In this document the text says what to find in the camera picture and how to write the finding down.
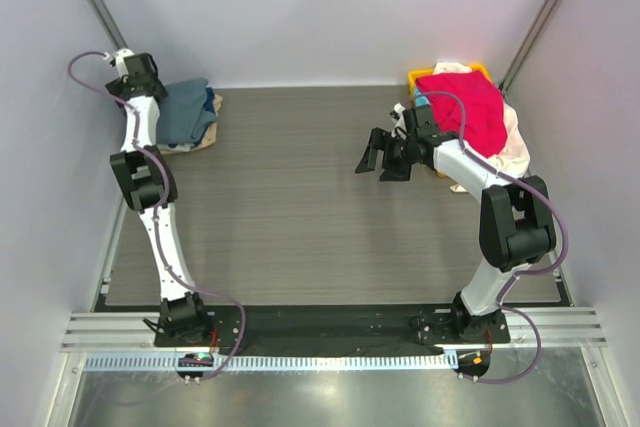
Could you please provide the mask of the grey-blue t shirt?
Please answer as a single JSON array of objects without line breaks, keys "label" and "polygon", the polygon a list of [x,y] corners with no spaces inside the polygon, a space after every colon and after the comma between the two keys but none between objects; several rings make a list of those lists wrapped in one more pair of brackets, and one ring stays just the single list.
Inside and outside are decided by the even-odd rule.
[{"label": "grey-blue t shirt", "polygon": [[214,89],[200,77],[167,84],[166,90],[168,96],[159,104],[157,144],[198,146],[207,129],[217,122]]}]

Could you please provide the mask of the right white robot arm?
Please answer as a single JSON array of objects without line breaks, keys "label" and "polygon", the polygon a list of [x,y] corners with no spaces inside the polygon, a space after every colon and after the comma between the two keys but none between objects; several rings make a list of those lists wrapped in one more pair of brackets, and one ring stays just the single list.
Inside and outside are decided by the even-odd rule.
[{"label": "right white robot arm", "polygon": [[430,107],[395,105],[392,130],[374,128],[355,171],[382,170],[382,182],[407,182],[423,165],[460,184],[479,202],[482,260],[472,280],[454,297],[450,327],[471,343],[496,326],[502,302],[519,275],[556,246],[545,182],[497,171],[455,132],[441,130]]}]

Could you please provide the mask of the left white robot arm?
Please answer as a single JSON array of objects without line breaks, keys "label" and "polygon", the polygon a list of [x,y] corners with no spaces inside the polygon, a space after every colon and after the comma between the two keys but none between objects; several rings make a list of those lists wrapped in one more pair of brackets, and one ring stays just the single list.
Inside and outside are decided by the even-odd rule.
[{"label": "left white robot arm", "polygon": [[126,133],[110,166],[128,208],[149,239],[160,285],[159,318],[145,324],[158,346],[204,345],[213,327],[183,255],[176,224],[175,180],[156,142],[159,102],[167,91],[153,57],[122,48],[106,56],[117,78],[107,92],[126,115]]}]

